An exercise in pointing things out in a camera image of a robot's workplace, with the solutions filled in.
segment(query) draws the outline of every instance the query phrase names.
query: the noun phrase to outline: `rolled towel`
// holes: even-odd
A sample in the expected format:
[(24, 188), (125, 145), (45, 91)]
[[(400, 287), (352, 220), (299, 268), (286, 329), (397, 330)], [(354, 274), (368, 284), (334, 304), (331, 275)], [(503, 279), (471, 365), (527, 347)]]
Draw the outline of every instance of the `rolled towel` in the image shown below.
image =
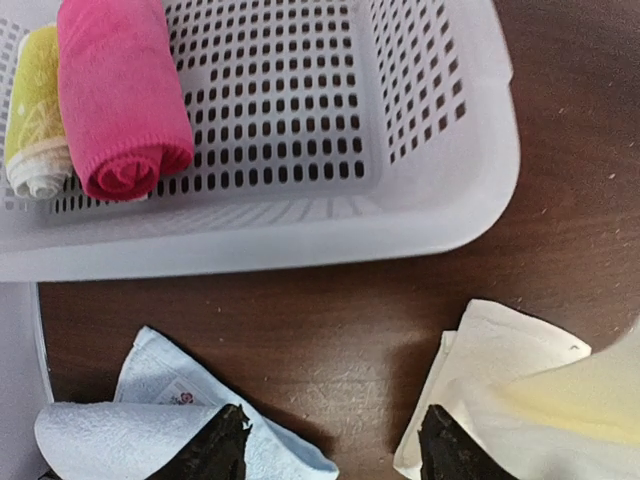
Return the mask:
[(65, 0), (60, 109), (87, 195), (133, 200), (191, 163), (193, 134), (161, 0)]
[(5, 140), (7, 178), (21, 198), (57, 195), (73, 173), (58, 106), (58, 33), (55, 26), (22, 39)]

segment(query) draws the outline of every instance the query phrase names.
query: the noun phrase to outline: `pink towel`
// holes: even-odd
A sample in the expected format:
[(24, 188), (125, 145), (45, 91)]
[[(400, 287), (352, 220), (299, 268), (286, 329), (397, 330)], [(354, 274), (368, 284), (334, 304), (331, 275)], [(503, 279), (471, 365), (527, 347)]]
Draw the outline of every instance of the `pink towel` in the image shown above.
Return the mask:
[(59, 93), (87, 195), (133, 200), (193, 160), (161, 0), (64, 0)]

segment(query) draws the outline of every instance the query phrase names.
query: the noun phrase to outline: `brown table surface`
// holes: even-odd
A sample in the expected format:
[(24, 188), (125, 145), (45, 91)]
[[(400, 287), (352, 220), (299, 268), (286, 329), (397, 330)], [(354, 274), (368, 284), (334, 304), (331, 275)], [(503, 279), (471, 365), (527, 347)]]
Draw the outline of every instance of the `brown table surface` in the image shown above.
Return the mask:
[(327, 268), (47, 284), (58, 399), (108, 400), (137, 330), (185, 346), (343, 479), (397, 479), (392, 452), (440, 333), (474, 297), (596, 348), (640, 312), (640, 3), (499, 0), (522, 173), (503, 218), (455, 252)]

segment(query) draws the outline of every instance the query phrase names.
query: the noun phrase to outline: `rolled yellow towel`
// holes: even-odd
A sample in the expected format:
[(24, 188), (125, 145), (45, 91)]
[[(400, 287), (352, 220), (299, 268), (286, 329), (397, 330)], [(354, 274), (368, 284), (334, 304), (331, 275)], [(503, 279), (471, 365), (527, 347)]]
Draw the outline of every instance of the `rolled yellow towel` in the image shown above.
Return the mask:
[(5, 168), (18, 197), (57, 195), (73, 173), (58, 105), (58, 32), (48, 26), (20, 43), (5, 140)]

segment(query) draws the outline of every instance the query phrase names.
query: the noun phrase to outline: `white plastic basket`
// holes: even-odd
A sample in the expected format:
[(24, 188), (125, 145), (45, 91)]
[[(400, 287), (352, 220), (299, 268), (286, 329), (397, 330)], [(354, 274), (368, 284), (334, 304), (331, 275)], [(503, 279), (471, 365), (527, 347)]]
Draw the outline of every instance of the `white plastic basket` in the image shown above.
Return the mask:
[[(91, 201), (77, 181), (48, 203), (24, 203), (2, 183), (0, 279), (431, 254), (478, 237), (505, 209), (519, 144), (490, 0), (165, 6), (194, 165), (131, 204)], [(20, 37), (57, 9), (0, 6), (0, 131)]]

